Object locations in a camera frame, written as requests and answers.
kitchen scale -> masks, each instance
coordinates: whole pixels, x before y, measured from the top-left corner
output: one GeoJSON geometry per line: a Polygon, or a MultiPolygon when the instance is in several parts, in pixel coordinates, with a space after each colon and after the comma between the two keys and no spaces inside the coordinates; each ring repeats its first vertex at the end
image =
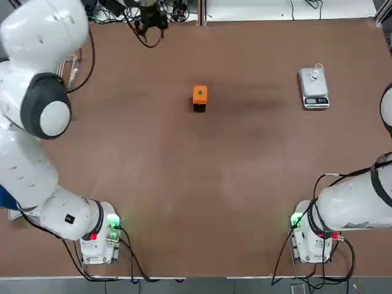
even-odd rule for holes
{"type": "Polygon", "coordinates": [[[322,64],[314,68],[301,69],[299,72],[303,104],[307,109],[324,109],[330,106],[328,87],[322,64]]]}

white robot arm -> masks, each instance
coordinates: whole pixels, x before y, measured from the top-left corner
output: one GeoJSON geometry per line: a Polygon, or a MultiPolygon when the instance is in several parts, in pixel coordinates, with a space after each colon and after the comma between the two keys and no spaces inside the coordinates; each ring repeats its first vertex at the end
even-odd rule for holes
{"type": "MultiPolygon", "coordinates": [[[[383,93],[380,115],[392,135],[392,84],[383,93]]],[[[390,155],[380,156],[369,170],[322,190],[316,201],[305,200],[298,204],[291,217],[296,261],[322,263],[328,260],[334,232],[392,227],[390,155]]]]}
{"type": "Polygon", "coordinates": [[[1,24],[9,60],[0,63],[0,179],[31,221],[80,239],[85,263],[111,263],[119,246],[115,210],[59,186],[37,139],[57,138],[70,124],[67,89],[54,73],[87,35],[80,0],[32,0],[1,24]]]}

white wall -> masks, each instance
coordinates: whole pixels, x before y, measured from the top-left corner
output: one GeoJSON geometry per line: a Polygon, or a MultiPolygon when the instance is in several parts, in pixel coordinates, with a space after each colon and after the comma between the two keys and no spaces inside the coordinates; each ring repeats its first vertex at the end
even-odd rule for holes
{"type": "MultiPolygon", "coordinates": [[[[311,20],[320,17],[304,0],[292,0],[294,17],[311,20]]],[[[208,21],[291,20],[290,0],[207,0],[208,21]]],[[[323,0],[322,19],[373,17],[373,0],[323,0]]]]}

orange cube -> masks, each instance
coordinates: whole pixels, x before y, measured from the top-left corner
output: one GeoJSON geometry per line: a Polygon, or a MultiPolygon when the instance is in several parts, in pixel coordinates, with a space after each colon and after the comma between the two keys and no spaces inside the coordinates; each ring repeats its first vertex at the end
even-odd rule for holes
{"type": "Polygon", "coordinates": [[[193,104],[194,111],[205,112],[207,105],[208,88],[203,85],[194,85],[193,104]]]}

tabletop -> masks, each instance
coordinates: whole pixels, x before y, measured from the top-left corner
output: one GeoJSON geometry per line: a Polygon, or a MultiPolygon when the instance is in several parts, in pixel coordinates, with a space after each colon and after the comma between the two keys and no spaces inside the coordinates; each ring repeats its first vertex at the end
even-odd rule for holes
{"type": "MultiPolygon", "coordinates": [[[[91,30],[94,73],[71,95],[69,130],[42,145],[63,187],[113,204],[150,276],[270,275],[287,217],[318,176],[390,151],[379,101],[392,62],[372,19],[173,25],[152,50],[126,24],[91,30]],[[305,111],[298,71],[317,62],[331,106],[305,111]],[[192,111],[193,85],[208,86],[205,113],[192,111]]],[[[88,44],[83,59],[76,84],[90,67],[88,44]]],[[[0,276],[78,275],[60,241],[6,214],[0,276]]],[[[391,231],[344,236],[355,274],[392,274],[391,231]]],[[[340,247],[327,274],[348,270],[340,247]]],[[[280,276],[293,275],[289,252],[280,276]]],[[[129,268],[124,251],[119,265],[90,273],[129,268]]]]}

